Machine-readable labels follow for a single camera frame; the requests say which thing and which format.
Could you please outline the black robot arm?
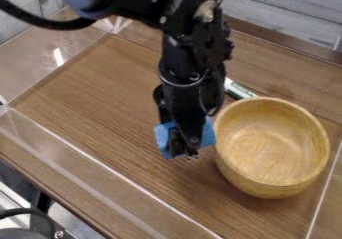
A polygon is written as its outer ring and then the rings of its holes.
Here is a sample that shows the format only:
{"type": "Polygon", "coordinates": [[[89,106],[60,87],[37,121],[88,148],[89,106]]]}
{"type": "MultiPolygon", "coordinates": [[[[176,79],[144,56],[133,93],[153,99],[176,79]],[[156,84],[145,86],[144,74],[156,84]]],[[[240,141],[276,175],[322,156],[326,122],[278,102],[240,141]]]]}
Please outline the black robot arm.
{"type": "Polygon", "coordinates": [[[222,1],[64,0],[77,14],[68,21],[41,18],[9,0],[0,0],[0,11],[51,30],[79,30],[116,15],[161,32],[160,84],[153,90],[160,124],[153,132],[161,156],[172,159],[195,157],[216,143],[211,117],[224,102],[224,62],[234,49],[222,1]]]}

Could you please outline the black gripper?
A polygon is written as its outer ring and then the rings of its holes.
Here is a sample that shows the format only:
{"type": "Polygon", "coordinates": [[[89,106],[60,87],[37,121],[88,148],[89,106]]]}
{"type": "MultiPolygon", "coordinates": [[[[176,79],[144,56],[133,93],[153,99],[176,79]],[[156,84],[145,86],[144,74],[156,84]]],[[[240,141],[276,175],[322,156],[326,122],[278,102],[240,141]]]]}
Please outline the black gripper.
{"type": "Polygon", "coordinates": [[[161,123],[173,121],[168,130],[167,150],[172,158],[198,158],[206,118],[214,116],[224,100],[226,69],[206,70],[199,79],[178,82],[160,76],[153,98],[161,123]]]}

